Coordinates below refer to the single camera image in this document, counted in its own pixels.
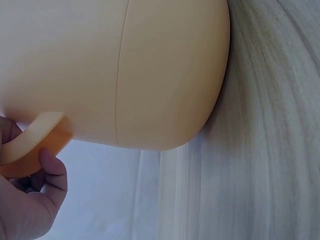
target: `yellow mug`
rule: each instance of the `yellow mug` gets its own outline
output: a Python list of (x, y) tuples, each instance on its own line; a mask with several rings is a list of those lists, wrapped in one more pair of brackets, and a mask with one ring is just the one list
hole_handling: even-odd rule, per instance
[(0, 113), (23, 128), (0, 174), (70, 139), (168, 150), (207, 121), (226, 71), (226, 0), (28, 0), (0, 8)]

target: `mug handle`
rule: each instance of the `mug handle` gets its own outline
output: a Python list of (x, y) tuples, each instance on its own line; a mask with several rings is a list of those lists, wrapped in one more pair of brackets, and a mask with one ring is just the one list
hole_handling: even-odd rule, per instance
[(43, 147), (57, 155), (72, 139), (69, 133), (56, 126), (65, 117), (63, 112), (44, 112), (12, 141), (1, 146), (0, 175), (5, 178), (23, 178), (41, 169), (38, 154)]

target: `hand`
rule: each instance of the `hand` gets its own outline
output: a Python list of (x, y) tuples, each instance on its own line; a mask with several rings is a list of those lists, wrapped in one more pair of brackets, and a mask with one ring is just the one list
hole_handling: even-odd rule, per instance
[[(20, 133), (15, 123), (0, 117), (0, 143), (7, 143)], [(0, 175), (1, 240), (36, 239), (54, 223), (67, 195), (67, 171), (46, 148), (39, 152), (39, 162), (42, 169), (30, 177), (8, 180)]]

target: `mug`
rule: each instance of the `mug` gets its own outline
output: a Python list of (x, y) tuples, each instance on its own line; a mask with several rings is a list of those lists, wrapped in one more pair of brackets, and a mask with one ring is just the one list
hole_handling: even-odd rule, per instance
[(163, 151), (207, 121), (226, 71), (226, 0), (28, 0), (0, 8), (0, 114), (24, 132), (0, 174), (71, 140)]

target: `finger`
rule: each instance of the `finger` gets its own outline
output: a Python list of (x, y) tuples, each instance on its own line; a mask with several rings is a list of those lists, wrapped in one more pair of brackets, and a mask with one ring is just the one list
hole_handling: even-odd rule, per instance
[(0, 116), (0, 142), (5, 144), (15, 139), (22, 132), (12, 120)]
[(45, 184), (45, 172), (43, 169), (40, 171), (36, 172), (35, 174), (31, 175), (30, 177), (30, 185), (33, 189), (36, 191), (40, 192), (42, 187)]
[(40, 150), (39, 162), (45, 173), (45, 182), (41, 192), (51, 200), (57, 213), (68, 191), (66, 167), (47, 148)]

